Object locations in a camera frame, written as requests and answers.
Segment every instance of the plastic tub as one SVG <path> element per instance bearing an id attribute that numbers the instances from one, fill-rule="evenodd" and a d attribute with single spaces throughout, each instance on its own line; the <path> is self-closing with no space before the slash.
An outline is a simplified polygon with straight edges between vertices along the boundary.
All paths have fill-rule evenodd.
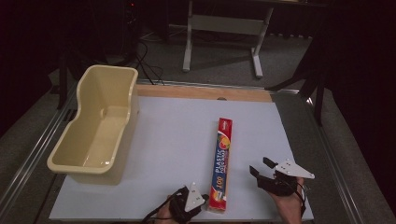
<path id="1" fill-rule="evenodd" d="M 78 112 L 67 124 L 47 165 L 77 182 L 120 183 L 139 110 L 137 71 L 94 65 L 77 87 Z"/>

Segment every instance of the dark background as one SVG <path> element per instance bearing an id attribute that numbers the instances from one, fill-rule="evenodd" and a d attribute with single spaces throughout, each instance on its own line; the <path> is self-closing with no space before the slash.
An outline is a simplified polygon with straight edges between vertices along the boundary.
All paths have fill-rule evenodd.
<path id="1" fill-rule="evenodd" d="M 0 136 L 51 88 L 48 74 L 58 67 L 67 43 L 88 57 L 104 60 L 107 50 L 124 54 L 117 40 L 128 36 L 108 32 L 109 13 L 98 1 L 38 2 L 4 0 L 0 6 Z M 111 1 L 113 22 L 125 20 L 127 1 Z M 138 10 L 147 22 L 167 38 L 166 23 L 186 24 L 187 1 L 144 1 Z M 198 10 L 206 12 L 210 4 Z M 228 11 L 236 13 L 232 6 Z M 298 72 L 328 68 L 326 87 L 332 90 L 378 186 L 396 211 L 395 90 L 396 3 L 394 1 L 334 1 L 327 19 L 324 11 L 294 12 L 282 7 L 274 12 L 269 34 L 314 36 Z M 261 17 L 239 7 L 240 16 Z"/>

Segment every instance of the red box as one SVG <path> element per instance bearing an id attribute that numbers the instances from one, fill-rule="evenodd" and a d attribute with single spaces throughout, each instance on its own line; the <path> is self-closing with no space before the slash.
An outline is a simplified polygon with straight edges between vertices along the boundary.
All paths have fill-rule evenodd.
<path id="1" fill-rule="evenodd" d="M 227 204 L 227 171 L 230 158 L 232 127 L 233 121 L 231 119 L 219 119 L 216 154 L 208 204 L 208 210 L 213 212 L 223 213 Z"/>

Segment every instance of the wooden edge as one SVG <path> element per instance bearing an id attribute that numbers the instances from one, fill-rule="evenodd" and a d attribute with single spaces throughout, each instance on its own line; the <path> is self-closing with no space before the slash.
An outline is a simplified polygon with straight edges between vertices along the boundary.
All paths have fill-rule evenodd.
<path id="1" fill-rule="evenodd" d="M 230 101 L 250 101 L 268 102 L 272 98 L 265 90 L 247 90 L 233 88 L 210 88 L 210 87 L 190 87 L 190 86 L 160 86 L 137 84 L 137 94 L 140 96 L 153 97 L 173 97 L 218 100 L 225 99 Z"/>

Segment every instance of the white tabletop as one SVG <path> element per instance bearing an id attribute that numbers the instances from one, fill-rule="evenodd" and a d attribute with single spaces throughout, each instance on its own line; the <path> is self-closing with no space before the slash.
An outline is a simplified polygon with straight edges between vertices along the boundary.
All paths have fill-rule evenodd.
<path id="1" fill-rule="evenodd" d="M 192 221 L 280 220 L 272 199 L 257 188 L 249 165 L 271 177 L 262 157 L 293 160 L 274 103 L 139 97 L 140 112 L 123 178 L 117 186 L 65 179 L 50 219 L 141 220 L 166 196 L 195 182 L 209 192 L 219 118 L 233 120 L 227 210 L 205 210 Z M 313 219 L 306 203 L 304 219 Z"/>

